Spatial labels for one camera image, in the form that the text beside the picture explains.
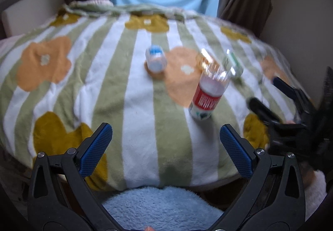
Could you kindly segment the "red-labelled clear plastic cup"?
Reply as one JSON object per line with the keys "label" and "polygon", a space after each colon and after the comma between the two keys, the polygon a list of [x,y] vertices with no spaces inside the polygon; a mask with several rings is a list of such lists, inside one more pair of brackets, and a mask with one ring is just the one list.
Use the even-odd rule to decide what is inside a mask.
{"label": "red-labelled clear plastic cup", "polygon": [[230,82],[229,71],[213,69],[203,70],[195,94],[189,106],[189,113],[196,120],[208,119],[215,110]]}

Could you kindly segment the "green-labelled clear plastic cup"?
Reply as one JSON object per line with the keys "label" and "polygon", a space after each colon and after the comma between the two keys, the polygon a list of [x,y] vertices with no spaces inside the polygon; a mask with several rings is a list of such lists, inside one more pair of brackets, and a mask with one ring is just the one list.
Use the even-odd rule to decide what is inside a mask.
{"label": "green-labelled clear plastic cup", "polygon": [[223,59],[224,68],[230,72],[232,78],[240,78],[243,74],[243,67],[235,56],[234,52],[227,49]]}

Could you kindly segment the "amber transparent plastic cup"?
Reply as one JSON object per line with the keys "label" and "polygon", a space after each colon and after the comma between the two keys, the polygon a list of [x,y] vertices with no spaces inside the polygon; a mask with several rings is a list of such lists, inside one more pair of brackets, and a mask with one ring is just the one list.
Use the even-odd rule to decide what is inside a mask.
{"label": "amber transparent plastic cup", "polygon": [[196,56],[196,66],[200,71],[211,69],[213,72],[220,69],[220,62],[206,49],[202,48]]}

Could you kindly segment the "white fluffy sleeve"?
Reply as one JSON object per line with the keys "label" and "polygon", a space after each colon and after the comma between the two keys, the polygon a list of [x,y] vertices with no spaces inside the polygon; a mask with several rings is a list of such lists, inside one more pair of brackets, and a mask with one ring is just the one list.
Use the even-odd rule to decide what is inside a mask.
{"label": "white fluffy sleeve", "polygon": [[303,179],[305,189],[305,220],[308,220],[326,197],[323,172],[310,169]]}

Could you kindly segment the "light blue fluffy garment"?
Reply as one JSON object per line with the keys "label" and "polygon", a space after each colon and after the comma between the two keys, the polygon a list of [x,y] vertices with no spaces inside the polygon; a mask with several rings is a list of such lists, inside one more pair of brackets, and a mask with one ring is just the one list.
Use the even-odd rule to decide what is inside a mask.
{"label": "light blue fluffy garment", "polygon": [[176,187],[142,187],[97,198],[126,230],[206,230],[223,214],[194,192]]}

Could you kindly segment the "striped floral fleece blanket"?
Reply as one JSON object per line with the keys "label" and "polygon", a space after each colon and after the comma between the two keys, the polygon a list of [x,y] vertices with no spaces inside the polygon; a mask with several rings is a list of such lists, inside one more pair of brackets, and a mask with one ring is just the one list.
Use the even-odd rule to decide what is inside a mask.
{"label": "striped floral fleece blanket", "polygon": [[[161,73],[147,68],[151,45],[165,53]],[[189,105],[202,48],[218,60],[232,50],[243,74],[198,121]],[[239,176],[219,130],[243,133],[249,98],[282,120],[295,117],[275,75],[299,86],[277,49],[227,21],[173,7],[72,3],[1,58],[1,146],[32,168],[38,152],[62,154],[107,122],[113,139],[86,180],[92,189],[216,188]]]}

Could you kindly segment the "pink pillow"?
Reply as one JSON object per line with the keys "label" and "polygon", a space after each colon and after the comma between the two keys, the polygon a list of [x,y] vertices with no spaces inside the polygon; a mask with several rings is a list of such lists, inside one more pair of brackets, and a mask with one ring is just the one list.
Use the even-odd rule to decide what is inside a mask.
{"label": "pink pillow", "polygon": [[12,36],[1,40],[0,43],[0,58],[3,58],[9,51],[20,45],[20,40],[24,35]]}

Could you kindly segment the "white headboard cushion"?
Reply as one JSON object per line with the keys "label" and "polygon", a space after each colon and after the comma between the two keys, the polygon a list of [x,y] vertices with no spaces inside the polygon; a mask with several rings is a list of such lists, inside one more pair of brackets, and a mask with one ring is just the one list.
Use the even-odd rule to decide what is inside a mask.
{"label": "white headboard cushion", "polygon": [[1,13],[7,37],[18,36],[45,24],[56,15],[64,0],[20,0]]}

